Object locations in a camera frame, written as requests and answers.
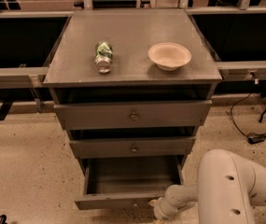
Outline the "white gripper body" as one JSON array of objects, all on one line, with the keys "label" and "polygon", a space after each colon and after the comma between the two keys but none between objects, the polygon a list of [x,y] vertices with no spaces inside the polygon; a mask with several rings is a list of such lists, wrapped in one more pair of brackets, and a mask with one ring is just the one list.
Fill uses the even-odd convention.
[{"label": "white gripper body", "polygon": [[160,197],[154,202],[155,218],[162,221],[170,220],[176,213],[176,208],[169,204],[164,197]]}]

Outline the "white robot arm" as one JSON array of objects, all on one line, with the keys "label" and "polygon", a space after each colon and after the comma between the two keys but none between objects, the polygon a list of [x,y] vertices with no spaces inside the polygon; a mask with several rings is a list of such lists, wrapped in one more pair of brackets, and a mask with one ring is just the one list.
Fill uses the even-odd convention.
[{"label": "white robot arm", "polygon": [[200,159],[197,183],[172,185],[153,202],[154,216],[168,221],[198,204],[199,224],[255,224],[252,208],[266,205],[266,168],[228,150]]}]

